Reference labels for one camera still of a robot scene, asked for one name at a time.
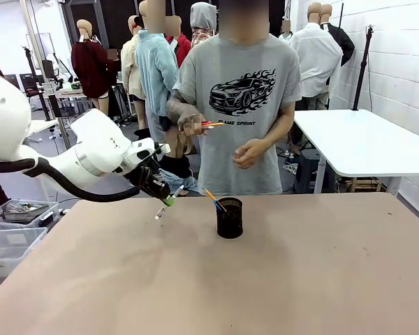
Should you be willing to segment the person's left hand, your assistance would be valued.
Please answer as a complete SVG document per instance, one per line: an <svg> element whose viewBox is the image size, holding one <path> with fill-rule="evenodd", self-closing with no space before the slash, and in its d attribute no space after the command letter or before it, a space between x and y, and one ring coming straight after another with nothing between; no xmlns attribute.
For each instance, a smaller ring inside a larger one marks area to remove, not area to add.
<svg viewBox="0 0 419 335"><path fill-rule="evenodd" d="M267 151L268 145L264 139L252 139L238 147L233 156L234 163L242 170L249 169Z"/></svg>

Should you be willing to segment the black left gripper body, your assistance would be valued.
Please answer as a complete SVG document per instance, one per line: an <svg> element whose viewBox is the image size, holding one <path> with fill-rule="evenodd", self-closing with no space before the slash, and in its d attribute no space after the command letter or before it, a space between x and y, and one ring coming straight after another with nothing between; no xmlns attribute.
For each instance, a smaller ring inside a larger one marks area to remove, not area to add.
<svg viewBox="0 0 419 335"><path fill-rule="evenodd" d="M158 200L166 200L170 195L169 185L154 176L149 167L138 166L128 173L130 183Z"/></svg>

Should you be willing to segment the person's tattooed right hand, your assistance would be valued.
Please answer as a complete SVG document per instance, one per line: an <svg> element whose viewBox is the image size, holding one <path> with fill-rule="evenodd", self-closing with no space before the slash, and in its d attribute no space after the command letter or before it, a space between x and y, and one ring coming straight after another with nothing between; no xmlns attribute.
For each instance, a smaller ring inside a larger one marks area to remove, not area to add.
<svg viewBox="0 0 419 335"><path fill-rule="evenodd" d="M203 128L203 122L206 118L199 112L182 113L178 119L177 125L181 133L187 137L194 135L205 135L206 130Z"/></svg>

